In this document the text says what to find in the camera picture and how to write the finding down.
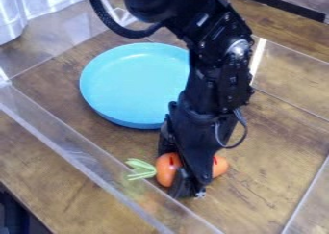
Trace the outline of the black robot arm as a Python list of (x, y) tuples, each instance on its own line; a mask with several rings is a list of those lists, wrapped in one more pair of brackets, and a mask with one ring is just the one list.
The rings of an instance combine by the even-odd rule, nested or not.
[(189, 48), (189, 77), (168, 104), (158, 153), (178, 154), (172, 197), (202, 197), (212, 182), (213, 155), (234, 148), (229, 138), (246, 125), (240, 107), (253, 88), (249, 60), (252, 31), (226, 0), (125, 0), (140, 20), (161, 22)]

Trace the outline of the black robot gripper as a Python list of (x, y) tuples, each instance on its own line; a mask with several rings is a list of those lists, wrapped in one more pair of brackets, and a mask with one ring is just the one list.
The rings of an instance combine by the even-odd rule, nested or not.
[(182, 162), (168, 194), (173, 198), (204, 198), (212, 181), (212, 159), (228, 145), (237, 126), (237, 110), (226, 114), (200, 114), (185, 100), (168, 104), (158, 139), (158, 155), (176, 152)]

